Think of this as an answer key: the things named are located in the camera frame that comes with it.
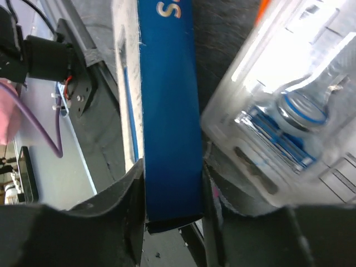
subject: cable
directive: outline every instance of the cable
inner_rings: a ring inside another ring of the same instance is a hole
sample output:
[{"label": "cable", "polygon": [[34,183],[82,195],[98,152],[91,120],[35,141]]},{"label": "cable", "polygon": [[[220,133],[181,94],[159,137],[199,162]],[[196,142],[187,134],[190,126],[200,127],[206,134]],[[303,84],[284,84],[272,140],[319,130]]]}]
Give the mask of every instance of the cable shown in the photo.
[{"label": "cable", "polygon": [[18,23],[18,18],[17,18],[15,10],[12,7],[11,0],[6,0],[6,5],[7,5],[7,8],[9,9],[13,19],[15,20],[15,22],[17,24]]},{"label": "cable", "polygon": [[129,83],[128,83],[127,67],[125,67],[123,69],[123,74],[125,75],[125,90],[126,90],[126,98],[127,98],[127,105],[128,105],[128,117],[130,119],[133,156],[135,158],[135,162],[138,162],[138,160],[139,160],[139,146],[137,145],[135,117],[134,117],[134,110],[132,108],[132,99],[131,99],[130,87],[129,87]]},{"label": "cable", "polygon": [[22,103],[22,101],[17,96],[17,94],[13,92],[11,88],[3,82],[0,82],[0,87],[5,90],[5,92],[13,99],[15,104],[22,111],[22,113],[28,118],[28,120],[32,123],[32,125],[41,133],[41,135],[44,137],[44,139],[49,144],[49,146],[56,154],[56,156],[59,158],[63,157],[62,139],[61,139],[61,132],[60,132],[60,110],[61,110],[61,102],[62,102],[61,98],[59,97],[56,101],[57,102],[56,103],[57,104],[57,109],[56,109],[57,146],[56,146],[55,143],[53,143],[50,136],[48,135],[48,133],[46,132],[46,130],[36,119],[36,117],[31,112],[31,110],[29,110],[29,108],[24,103]]},{"label": "cable", "polygon": [[[50,31],[52,32],[53,36],[57,36],[56,35],[56,31],[55,29],[52,27],[50,21],[48,20],[48,18],[45,16],[45,14],[43,14],[43,12],[41,10],[39,10],[38,7],[36,7],[33,3],[31,3],[29,0],[21,0],[22,2],[24,2],[25,4],[27,4],[28,6],[30,6],[45,22],[45,24],[47,25],[47,27],[50,29]],[[11,6],[11,2],[10,0],[6,0],[8,9],[10,10],[10,12],[12,13],[12,16],[14,16],[14,19],[17,23],[17,16],[15,11],[13,10],[12,6]]]},{"label": "cable", "polygon": [[66,100],[69,100],[69,99],[70,99],[70,98],[69,98],[69,95],[68,95],[68,83],[69,83],[70,80],[72,80],[72,79],[73,79],[73,76],[70,75],[70,76],[68,77],[68,79],[66,80],[66,83],[65,83],[65,89],[63,90],[63,95],[64,95],[64,97],[65,97]]}]

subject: purple cable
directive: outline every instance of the purple cable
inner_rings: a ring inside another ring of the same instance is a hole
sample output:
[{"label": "purple cable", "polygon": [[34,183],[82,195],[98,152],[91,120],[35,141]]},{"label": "purple cable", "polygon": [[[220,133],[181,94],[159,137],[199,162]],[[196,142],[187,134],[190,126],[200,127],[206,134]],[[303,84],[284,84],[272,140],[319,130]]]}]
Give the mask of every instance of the purple cable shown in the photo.
[{"label": "purple cable", "polygon": [[57,99],[57,108],[56,108],[56,134],[57,134],[57,146],[55,143],[53,143],[52,139],[46,132],[46,130],[43,128],[43,126],[40,124],[40,122],[36,119],[34,114],[29,110],[29,108],[22,103],[20,98],[17,96],[15,92],[11,90],[11,88],[3,83],[0,82],[0,85],[2,88],[8,93],[9,96],[14,100],[15,104],[18,106],[18,108],[22,111],[22,113],[28,118],[28,120],[32,123],[32,125],[41,133],[41,135],[44,137],[46,142],[49,144],[53,152],[56,154],[57,157],[61,158],[63,157],[63,148],[62,148],[62,140],[61,140],[61,132],[60,132],[60,111],[61,111],[61,104],[62,100],[59,97]]}]

